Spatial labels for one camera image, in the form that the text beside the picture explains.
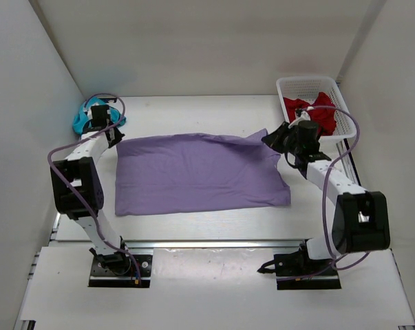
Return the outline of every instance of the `laundry basket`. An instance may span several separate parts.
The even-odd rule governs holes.
[[[285,121],[287,122],[290,122],[290,120],[288,119],[284,98],[290,98],[291,100],[300,98],[301,100],[305,100],[306,102],[312,104],[316,100],[320,91],[328,95],[336,107],[349,113],[336,82],[330,77],[299,76],[280,78],[276,82],[276,87],[277,92],[279,93],[279,98],[281,99],[281,106],[282,111],[284,112]],[[337,122],[334,133],[330,136],[322,136],[320,138],[321,142],[337,143],[343,139],[353,138],[356,136],[356,127],[351,119],[339,111],[336,111],[334,118]]]

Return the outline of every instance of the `blue cloth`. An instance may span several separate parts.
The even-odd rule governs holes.
[[[91,106],[93,105],[105,105],[106,103],[103,102],[100,98],[93,97],[91,100],[87,103],[87,108],[85,108],[85,102],[81,105],[80,109],[78,110],[78,113],[74,116],[74,120],[72,122],[72,128],[74,129],[74,132],[77,134],[82,135],[83,134],[83,128],[85,127],[86,123],[89,122],[88,118],[88,111],[91,109]],[[111,121],[117,122],[120,119],[120,112],[118,112],[117,109],[113,107],[109,107],[111,109]],[[123,118],[123,120],[120,122],[118,127],[123,126],[126,123],[126,117]]]

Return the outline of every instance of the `red cloth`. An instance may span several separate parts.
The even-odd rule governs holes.
[[[304,100],[296,99],[290,100],[289,98],[284,98],[284,103],[287,108],[288,119],[292,122],[296,119],[296,109],[299,108],[306,108],[310,105],[330,105],[334,106],[331,102],[331,99],[323,92],[320,92],[317,96],[317,99],[313,104],[310,104]],[[322,135],[332,135],[334,130],[336,129],[336,121],[334,120],[334,109],[322,108],[322,109],[315,109],[308,114],[313,122],[316,122],[323,128]]]

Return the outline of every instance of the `white wall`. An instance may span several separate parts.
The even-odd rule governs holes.
[[[0,330],[13,328],[54,220],[48,151],[82,101],[27,0],[0,0]]]
[[[342,84],[361,125],[362,184],[382,190],[415,317],[415,0],[388,0]]]
[[[81,90],[125,96],[275,94],[281,76],[336,78],[371,2],[33,1]]]

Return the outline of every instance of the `garment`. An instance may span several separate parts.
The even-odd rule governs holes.
[[[261,139],[202,133],[117,144],[116,215],[157,215],[286,206],[281,157]]]
[[[77,134],[82,135],[83,128],[85,125],[89,122],[88,118],[88,111],[91,109],[91,106],[93,105],[105,105],[106,103],[102,101],[100,98],[93,97],[91,100],[88,101],[87,106],[85,108],[85,103],[83,103],[78,110],[78,113],[74,116],[74,120],[72,122],[72,128],[74,129],[74,132]],[[111,111],[111,121],[117,122],[120,118],[120,113],[117,109],[113,107],[109,107]],[[120,122],[118,127],[123,126],[126,123],[126,117],[123,118],[123,120]]]
[[[313,104],[310,104],[304,100],[296,99],[290,100],[289,98],[284,98],[285,107],[287,108],[288,119],[292,122],[296,119],[295,111],[299,108],[306,108],[310,105],[330,105],[334,106],[331,102],[331,99],[323,92],[320,92],[317,96],[317,99]],[[311,120],[318,123],[322,129],[322,135],[332,135],[336,129],[337,122],[334,120],[334,109],[315,109],[308,112]]]

